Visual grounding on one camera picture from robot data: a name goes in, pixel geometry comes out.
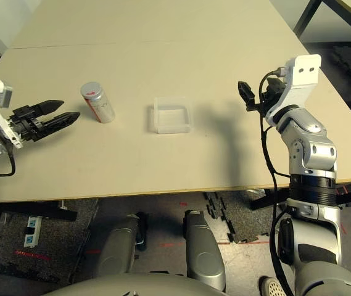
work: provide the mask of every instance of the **red label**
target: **red label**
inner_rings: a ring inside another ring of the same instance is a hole
[[[37,259],[42,259],[45,261],[50,261],[51,258],[45,255],[40,255],[40,254],[35,254],[35,253],[30,253],[30,252],[24,252],[24,251],[14,251],[15,255],[20,255],[20,256],[24,256],[24,257],[33,257],[33,258],[37,258]]]

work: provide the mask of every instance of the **metal can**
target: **metal can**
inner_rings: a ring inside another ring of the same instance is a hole
[[[81,94],[99,122],[108,123],[115,119],[115,112],[98,82],[84,84]]]

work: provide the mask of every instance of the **clear plastic container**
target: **clear plastic container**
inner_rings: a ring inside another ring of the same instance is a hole
[[[191,107],[186,98],[156,97],[154,111],[158,134],[188,133],[192,130]]]

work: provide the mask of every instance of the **white table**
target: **white table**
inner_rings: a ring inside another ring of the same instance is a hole
[[[67,5],[76,3],[55,2],[57,10],[49,14],[54,1],[44,1],[21,36],[44,14],[47,27],[54,28]],[[124,13],[108,12],[104,18],[104,3],[108,11]],[[258,113],[246,112],[237,81],[247,81],[256,92],[267,71],[306,54],[304,47],[268,1],[148,3],[145,12],[140,1],[90,1],[89,11],[97,16],[93,26],[101,23],[108,34],[103,36],[103,29],[78,43],[73,32],[83,24],[76,20],[86,23],[78,16],[87,10],[74,7],[60,32],[41,30],[24,38],[26,47],[38,48],[10,49],[3,55],[0,78],[14,87],[11,109],[61,99],[65,104],[56,114],[78,110],[81,116],[72,126],[15,152],[17,172],[0,178],[0,201],[272,186]],[[124,25],[115,30],[111,20]],[[105,89],[117,116],[112,123],[98,123],[87,108],[79,90],[88,81]],[[154,133],[156,96],[190,99],[193,131]],[[338,181],[351,181],[351,111],[323,73],[307,108],[337,146]],[[278,171],[287,172],[287,149],[277,132],[270,132],[268,147]],[[7,170],[6,163],[1,157],[0,171]],[[288,182],[278,181],[283,186]]]

